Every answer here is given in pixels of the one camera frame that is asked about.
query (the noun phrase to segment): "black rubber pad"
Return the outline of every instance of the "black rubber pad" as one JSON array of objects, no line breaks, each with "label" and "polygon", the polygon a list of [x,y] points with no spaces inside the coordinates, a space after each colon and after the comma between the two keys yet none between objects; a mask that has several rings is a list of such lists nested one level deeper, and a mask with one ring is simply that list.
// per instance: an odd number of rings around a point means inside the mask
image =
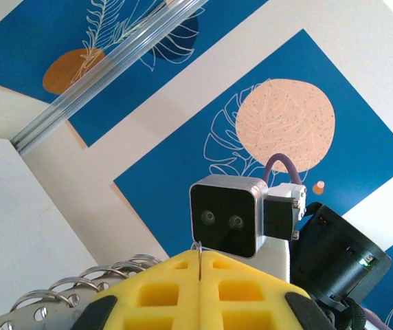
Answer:
[{"label": "black rubber pad", "polygon": [[106,296],[89,304],[71,330],[103,330],[114,305],[115,296]]},{"label": "black rubber pad", "polygon": [[288,292],[285,300],[290,305],[303,330],[335,330],[317,304],[300,294]]}]

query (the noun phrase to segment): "peach circle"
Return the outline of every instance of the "peach circle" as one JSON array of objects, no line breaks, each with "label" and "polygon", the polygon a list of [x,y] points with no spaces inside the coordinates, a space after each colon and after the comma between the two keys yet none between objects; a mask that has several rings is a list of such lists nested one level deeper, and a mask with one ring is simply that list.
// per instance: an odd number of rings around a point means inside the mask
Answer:
[{"label": "peach circle", "polygon": [[[318,87],[290,79],[256,85],[236,116],[236,133],[249,154],[262,165],[284,153],[299,172],[317,165],[334,138],[335,114]],[[286,173],[280,162],[274,170]]]}]

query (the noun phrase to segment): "camera housing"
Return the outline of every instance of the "camera housing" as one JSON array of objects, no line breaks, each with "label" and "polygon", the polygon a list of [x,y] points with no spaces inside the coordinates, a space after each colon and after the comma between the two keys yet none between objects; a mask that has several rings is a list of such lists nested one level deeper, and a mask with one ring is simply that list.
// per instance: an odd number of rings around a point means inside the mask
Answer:
[{"label": "camera housing", "polygon": [[265,181],[209,175],[190,187],[192,236],[202,246],[250,259],[265,242]]}]

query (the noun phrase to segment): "camera lens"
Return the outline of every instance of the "camera lens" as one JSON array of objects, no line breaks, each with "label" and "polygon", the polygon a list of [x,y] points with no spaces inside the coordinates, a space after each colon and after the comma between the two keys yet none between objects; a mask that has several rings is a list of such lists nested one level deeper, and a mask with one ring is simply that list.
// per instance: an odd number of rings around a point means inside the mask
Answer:
[{"label": "camera lens", "polygon": [[230,217],[229,224],[231,229],[241,230],[244,227],[244,220],[238,215],[234,215]]},{"label": "camera lens", "polygon": [[215,223],[215,214],[207,210],[203,211],[203,214],[201,214],[201,220],[204,224],[211,226]]}]

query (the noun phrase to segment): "black camera face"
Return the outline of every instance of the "black camera face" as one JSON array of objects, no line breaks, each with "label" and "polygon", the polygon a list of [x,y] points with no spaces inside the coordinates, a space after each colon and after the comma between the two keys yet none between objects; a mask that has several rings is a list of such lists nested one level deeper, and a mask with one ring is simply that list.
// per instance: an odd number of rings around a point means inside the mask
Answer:
[{"label": "black camera face", "polygon": [[243,258],[254,256],[255,200],[250,192],[197,184],[190,190],[190,206],[195,241]]}]

